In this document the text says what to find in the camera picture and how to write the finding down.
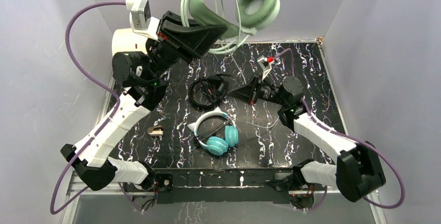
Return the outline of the teal cat-ear headphones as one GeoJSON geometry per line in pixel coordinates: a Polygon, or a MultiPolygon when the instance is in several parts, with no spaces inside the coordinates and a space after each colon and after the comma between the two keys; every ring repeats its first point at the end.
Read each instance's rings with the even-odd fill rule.
{"type": "Polygon", "coordinates": [[[230,148],[239,144],[239,129],[235,120],[226,112],[216,107],[214,110],[203,113],[195,122],[189,124],[188,129],[193,133],[197,148],[204,149],[214,156],[222,156],[230,148]],[[212,129],[201,133],[200,125],[212,117],[220,117],[224,121],[212,129]]]}

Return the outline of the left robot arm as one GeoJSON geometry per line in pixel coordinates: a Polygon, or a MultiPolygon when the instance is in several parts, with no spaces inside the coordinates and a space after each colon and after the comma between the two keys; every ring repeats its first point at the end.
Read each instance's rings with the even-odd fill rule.
{"type": "Polygon", "coordinates": [[[110,153],[163,100],[168,84],[162,74],[179,60],[203,57],[227,31],[221,23],[191,20],[184,26],[171,11],[161,19],[130,13],[129,22],[130,28],[115,31],[112,39],[113,77],[123,92],[88,135],[61,148],[69,166],[94,191],[111,183],[132,183],[143,191],[154,187],[155,171],[148,164],[114,159],[110,153]]]}

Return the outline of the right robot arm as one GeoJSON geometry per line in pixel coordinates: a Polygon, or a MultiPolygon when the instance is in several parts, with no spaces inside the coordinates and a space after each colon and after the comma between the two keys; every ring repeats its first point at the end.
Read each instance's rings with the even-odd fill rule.
{"type": "Polygon", "coordinates": [[[288,76],[276,86],[255,75],[228,95],[249,105],[259,99],[280,105],[277,112],[280,122],[332,159],[333,164],[307,160],[294,166],[293,184],[298,189],[305,190],[319,183],[338,189],[347,200],[356,202],[385,185],[379,156],[367,143],[356,143],[341,133],[335,134],[314,118],[303,102],[303,86],[298,78],[288,76]]]}

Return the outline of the green headphones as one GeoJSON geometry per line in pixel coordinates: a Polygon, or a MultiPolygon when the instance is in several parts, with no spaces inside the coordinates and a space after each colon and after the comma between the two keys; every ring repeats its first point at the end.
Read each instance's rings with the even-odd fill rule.
{"type": "Polygon", "coordinates": [[[220,39],[224,40],[241,34],[255,35],[257,31],[268,27],[280,10],[280,0],[235,0],[235,5],[236,24],[209,9],[204,0],[180,0],[181,20],[186,27],[190,23],[188,15],[200,25],[223,24],[227,31],[220,39]]]}

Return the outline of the black headphones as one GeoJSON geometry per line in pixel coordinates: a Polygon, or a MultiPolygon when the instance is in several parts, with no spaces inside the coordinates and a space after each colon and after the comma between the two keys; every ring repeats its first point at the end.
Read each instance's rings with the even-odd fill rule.
{"type": "Polygon", "coordinates": [[[197,110],[214,110],[226,97],[229,82],[224,77],[231,77],[230,74],[218,73],[209,77],[200,77],[195,80],[188,89],[188,100],[191,106],[197,110]],[[194,99],[194,88],[200,85],[202,92],[208,99],[207,104],[201,104],[194,99]]]}

